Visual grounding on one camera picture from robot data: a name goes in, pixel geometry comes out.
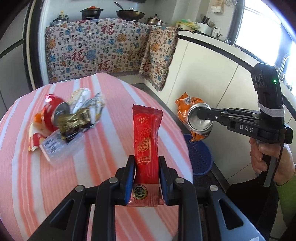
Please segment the green sleeved right forearm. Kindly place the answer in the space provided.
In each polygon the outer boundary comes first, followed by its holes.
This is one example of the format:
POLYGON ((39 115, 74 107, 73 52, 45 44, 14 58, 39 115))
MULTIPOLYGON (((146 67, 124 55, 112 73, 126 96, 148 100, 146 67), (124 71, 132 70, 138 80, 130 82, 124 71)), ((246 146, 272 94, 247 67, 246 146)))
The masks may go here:
POLYGON ((295 174, 283 185, 277 185, 278 196, 280 199, 283 221, 288 226, 296 211, 296 179, 295 174))

